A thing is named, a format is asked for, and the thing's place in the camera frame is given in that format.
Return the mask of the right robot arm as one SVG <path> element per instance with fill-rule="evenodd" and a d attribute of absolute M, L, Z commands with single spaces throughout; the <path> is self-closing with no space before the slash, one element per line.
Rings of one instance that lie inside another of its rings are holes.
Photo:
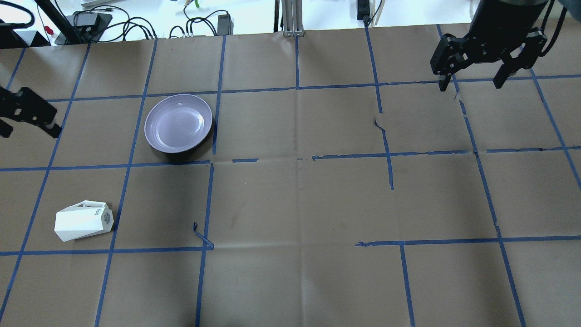
<path fill-rule="evenodd" d="M 493 83 L 500 89 L 508 77 L 530 69 L 553 48 L 567 14 L 580 20 L 580 2 L 562 0 L 551 39 L 545 34 L 554 0 L 482 0 L 466 35 L 443 34 L 430 59 L 440 91 L 452 77 L 472 64 L 501 61 Z"/>

